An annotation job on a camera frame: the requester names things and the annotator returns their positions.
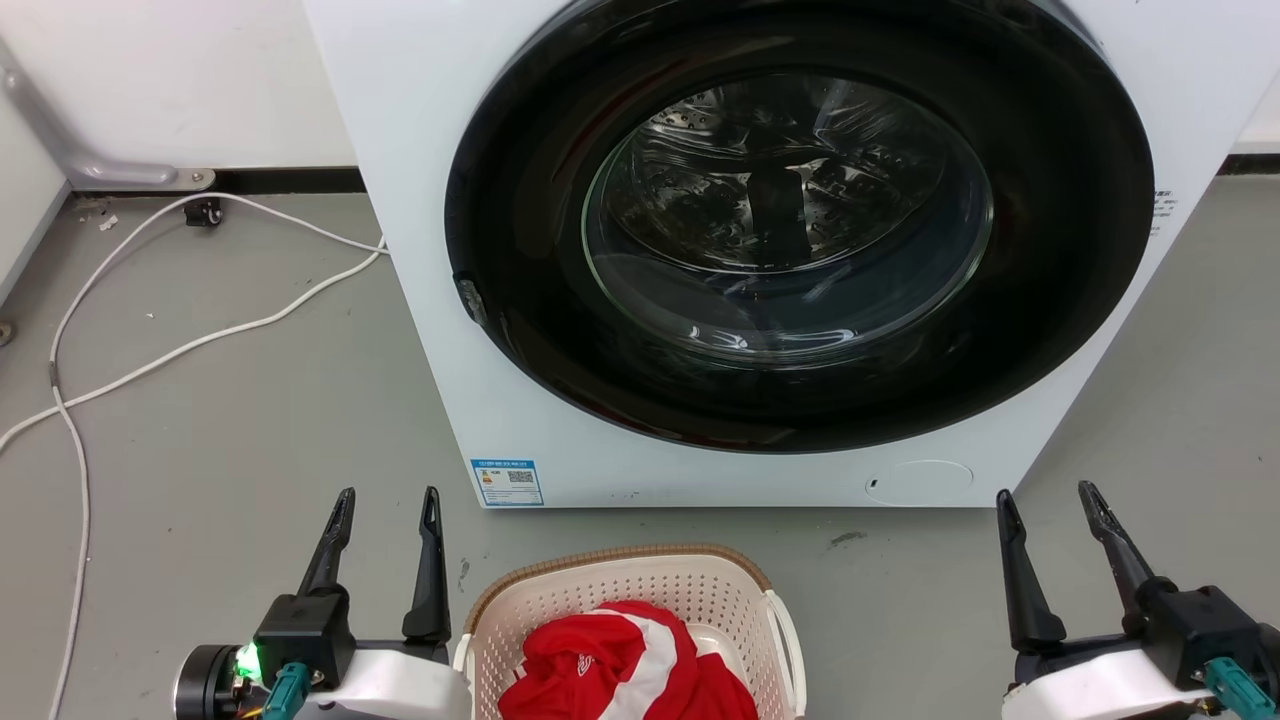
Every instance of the green light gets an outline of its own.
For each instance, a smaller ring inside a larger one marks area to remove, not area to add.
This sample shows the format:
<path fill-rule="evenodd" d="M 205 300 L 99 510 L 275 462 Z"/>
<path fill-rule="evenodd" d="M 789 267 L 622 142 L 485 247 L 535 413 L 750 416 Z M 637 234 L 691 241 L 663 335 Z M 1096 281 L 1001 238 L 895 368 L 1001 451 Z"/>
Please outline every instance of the green light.
<path fill-rule="evenodd" d="M 236 651 L 236 674 L 262 684 L 262 665 L 257 661 L 257 646 L 248 643 Z"/>

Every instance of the red clothing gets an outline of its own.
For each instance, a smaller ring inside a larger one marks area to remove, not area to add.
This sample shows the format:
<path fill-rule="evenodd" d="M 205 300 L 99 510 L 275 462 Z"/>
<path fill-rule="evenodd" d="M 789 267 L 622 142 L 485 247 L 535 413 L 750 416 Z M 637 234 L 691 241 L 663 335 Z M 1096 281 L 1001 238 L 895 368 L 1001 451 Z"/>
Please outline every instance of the red clothing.
<path fill-rule="evenodd" d="M 689 629 L 646 602 L 608 602 L 525 639 L 504 720 L 759 720 L 718 655 L 698 657 Z"/>

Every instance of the gray floor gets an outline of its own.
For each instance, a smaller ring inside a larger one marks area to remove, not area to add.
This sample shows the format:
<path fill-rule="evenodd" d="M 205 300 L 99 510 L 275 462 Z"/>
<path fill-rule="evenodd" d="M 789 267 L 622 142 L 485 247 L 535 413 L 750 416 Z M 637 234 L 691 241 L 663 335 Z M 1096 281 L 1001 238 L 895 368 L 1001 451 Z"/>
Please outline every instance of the gray floor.
<path fill-rule="evenodd" d="M 365 241 L 360 196 L 270 204 Z M 69 208 L 0 311 L 0 429 L 50 405 L 52 329 L 96 264 L 156 201 Z M 1120 603 L 1074 496 L 1096 480 L 1157 571 L 1216 583 L 1280 621 L 1280 181 L 1216 182 L 1018 497 L 1069 630 L 1119 628 Z M 61 354 L 69 396 L 187 340 L 268 315 L 358 251 L 233 208 L 210 234 L 170 215 L 90 293 Z M 439 486 L 456 625 L 502 574 L 648 542 L 751 556 L 795 615 L 810 717 L 998 716 L 1011 679 L 989 511 L 484 512 L 389 261 L 269 329 L 201 348 L 73 411 L 93 483 L 92 561 L 63 717 L 161 719 L 197 643 L 243 641 L 298 580 L 337 491 L 358 488 L 343 562 L 360 637 L 394 637 Z M 46 712 L 79 527 L 65 428 L 0 456 L 0 697 Z M 837 542 L 837 538 L 854 538 Z"/>

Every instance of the washing machine door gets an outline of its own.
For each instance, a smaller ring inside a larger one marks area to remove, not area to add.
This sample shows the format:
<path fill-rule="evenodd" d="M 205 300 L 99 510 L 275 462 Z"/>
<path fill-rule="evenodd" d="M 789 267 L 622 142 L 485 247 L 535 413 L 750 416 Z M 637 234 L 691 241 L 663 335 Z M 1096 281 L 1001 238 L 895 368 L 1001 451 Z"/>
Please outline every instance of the washing machine door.
<path fill-rule="evenodd" d="M 1152 200 L 1062 6 L 598 0 L 490 88 L 445 227 L 467 311 L 566 401 L 815 452 L 1044 377 L 1119 301 Z"/>

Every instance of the door glass window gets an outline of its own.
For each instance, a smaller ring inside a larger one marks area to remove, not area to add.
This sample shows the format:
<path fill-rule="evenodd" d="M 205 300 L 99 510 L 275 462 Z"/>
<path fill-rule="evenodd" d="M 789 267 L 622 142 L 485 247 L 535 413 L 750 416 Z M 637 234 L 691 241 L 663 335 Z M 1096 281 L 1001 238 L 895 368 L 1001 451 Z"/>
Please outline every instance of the door glass window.
<path fill-rule="evenodd" d="M 872 85 L 771 74 L 664 108 L 607 156 L 582 243 L 650 333 L 710 360 L 859 357 L 972 277 L 991 187 L 941 118 Z"/>

